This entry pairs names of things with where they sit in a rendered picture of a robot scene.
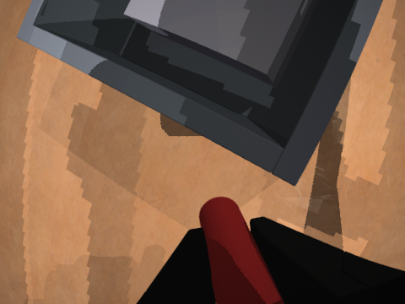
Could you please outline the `dark red peg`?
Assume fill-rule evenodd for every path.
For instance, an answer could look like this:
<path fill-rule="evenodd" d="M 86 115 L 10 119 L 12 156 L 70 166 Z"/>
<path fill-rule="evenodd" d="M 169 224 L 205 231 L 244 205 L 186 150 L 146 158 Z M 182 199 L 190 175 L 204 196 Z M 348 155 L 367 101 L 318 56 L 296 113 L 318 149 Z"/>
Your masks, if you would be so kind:
<path fill-rule="evenodd" d="M 284 304 L 266 261 L 233 199 L 215 197 L 199 212 L 216 304 Z"/>

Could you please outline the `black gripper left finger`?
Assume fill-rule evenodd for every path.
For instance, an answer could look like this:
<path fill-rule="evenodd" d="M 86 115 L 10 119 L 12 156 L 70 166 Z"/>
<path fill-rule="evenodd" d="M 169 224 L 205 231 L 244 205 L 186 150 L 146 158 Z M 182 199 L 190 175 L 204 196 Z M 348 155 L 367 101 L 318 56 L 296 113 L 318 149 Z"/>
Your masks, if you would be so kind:
<path fill-rule="evenodd" d="M 186 233 L 136 304 L 216 304 L 202 227 Z"/>

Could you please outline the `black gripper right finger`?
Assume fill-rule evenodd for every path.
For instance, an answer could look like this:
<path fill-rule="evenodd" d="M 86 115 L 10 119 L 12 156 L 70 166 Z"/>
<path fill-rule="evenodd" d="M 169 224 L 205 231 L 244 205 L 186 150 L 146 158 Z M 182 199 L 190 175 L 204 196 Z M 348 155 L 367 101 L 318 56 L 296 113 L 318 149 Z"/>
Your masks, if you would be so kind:
<path fill-rule="evenodd" d="M 405 304 L 405 270 L 374 263 L 276 220 L 251 233 L 284 304 Z"/>

